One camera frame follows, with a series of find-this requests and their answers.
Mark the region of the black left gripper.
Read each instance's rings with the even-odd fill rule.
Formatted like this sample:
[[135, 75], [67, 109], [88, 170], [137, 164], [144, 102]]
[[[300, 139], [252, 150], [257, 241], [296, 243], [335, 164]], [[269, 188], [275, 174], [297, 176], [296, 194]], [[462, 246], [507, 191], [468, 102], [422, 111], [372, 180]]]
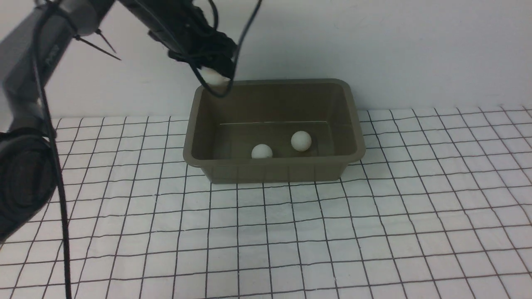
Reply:
[[169, 49], [169, 58], [234, 77], [236, 43], [215, 31], [191, 0], [122, 0], [121, 4], [148, 28], [153, 40]]

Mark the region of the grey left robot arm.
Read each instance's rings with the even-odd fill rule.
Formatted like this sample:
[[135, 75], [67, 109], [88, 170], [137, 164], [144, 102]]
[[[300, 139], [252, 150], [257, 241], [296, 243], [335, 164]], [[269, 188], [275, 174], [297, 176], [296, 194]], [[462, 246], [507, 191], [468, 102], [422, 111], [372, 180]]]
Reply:
[[[123, 0], [122, 5], [146, 27], [149, 36], [178, 62], [215, 71], [231, 79], [238, 46], [218, 30], [218, 11], [209, 25], [191, 0]], [[2, 41], [1, 54], [1, 242], [13, 235], [46, 204], [57, 187], [54, 156], [39, 102], [32, 62], [34, 33], [39, 32], [40, 80], [46, 85], [69, 44], [100, 34], [112, 0], [38, 0], [36, 7]]]

